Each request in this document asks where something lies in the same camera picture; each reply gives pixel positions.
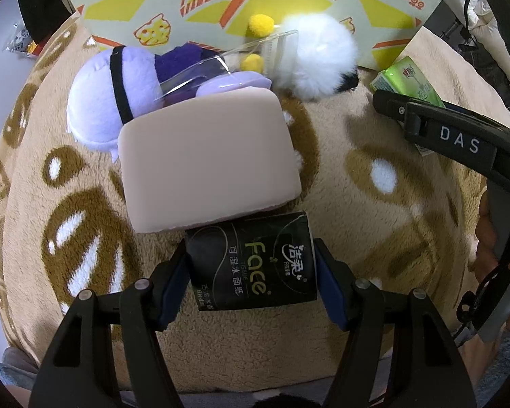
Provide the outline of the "person right hand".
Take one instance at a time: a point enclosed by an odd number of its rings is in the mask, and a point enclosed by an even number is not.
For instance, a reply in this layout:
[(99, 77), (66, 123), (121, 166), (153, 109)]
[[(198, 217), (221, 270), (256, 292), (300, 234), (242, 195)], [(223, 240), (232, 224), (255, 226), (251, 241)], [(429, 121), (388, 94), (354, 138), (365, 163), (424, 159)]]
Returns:
[[(475, 228), (475, 236), (478, 238), (478, 245), (473, 268), (476, 280), (481, 282), (497, 266), (497, 257), (494, 252), (497, 234), (490, 219), (487, 192), (484, 192), (479, 204), (479, 219)], [(510, 318), (507, 320), (507, 329), (510, 330)]]

